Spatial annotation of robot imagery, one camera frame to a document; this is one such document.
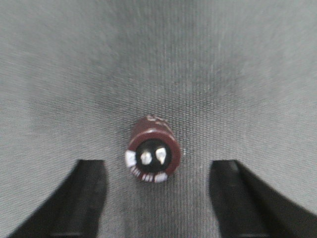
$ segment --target gray cloth background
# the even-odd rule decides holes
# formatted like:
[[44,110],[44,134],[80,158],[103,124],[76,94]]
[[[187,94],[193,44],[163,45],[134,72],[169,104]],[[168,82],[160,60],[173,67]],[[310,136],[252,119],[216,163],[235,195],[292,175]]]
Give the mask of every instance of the gray cloth background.
[[[242,161],[317,214],[316,12],[313,0],[2,0],[0,237],[77,159],[106,163],[100,238],[219,238],[212,160]],[[182,147],[161,184],[123,162],[146,114]]]

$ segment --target fabric texture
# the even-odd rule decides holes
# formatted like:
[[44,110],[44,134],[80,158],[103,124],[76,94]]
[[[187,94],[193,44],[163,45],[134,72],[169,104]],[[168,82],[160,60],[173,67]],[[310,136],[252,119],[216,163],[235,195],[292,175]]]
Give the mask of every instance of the fabric texture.
[[[78,159],[103,159],[99,237],[219,238],[212,160],[237,159],[317,214],[317,2],[3,0],[0,237]],[[156,114],[176,174],[135,180],[130,129]]]

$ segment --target capacitor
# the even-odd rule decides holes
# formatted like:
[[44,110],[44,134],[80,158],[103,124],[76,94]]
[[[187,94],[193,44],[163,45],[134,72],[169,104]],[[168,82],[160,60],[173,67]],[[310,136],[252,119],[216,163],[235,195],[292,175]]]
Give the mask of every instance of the capacitor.
[[131,173],[146,182],[167,180],[180,163],[180,146],[167,121],[148,115],[131,131],[125,163]]

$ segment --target electrolytic capacitor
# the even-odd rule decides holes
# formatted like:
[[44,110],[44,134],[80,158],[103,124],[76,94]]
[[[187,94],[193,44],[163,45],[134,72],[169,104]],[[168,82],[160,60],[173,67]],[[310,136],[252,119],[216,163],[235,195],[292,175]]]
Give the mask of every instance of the electrolytic capacitor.
[[180,147],[172,130],[156,116],[140,119],[132,129],[126,166],[137,178],[146,182],[163,182],[180,163]]

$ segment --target black clamp jaw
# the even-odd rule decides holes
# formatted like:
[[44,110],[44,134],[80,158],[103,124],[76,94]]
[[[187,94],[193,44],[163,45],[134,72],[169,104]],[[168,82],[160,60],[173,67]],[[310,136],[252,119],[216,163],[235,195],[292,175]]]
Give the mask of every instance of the black clamp jaw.
[[209,190],[223,238],[317,238],[314,214],[238,161],[213,161]]
[[106,198],[102,160],[79,160],[56,192],[9,238],[95,238]]

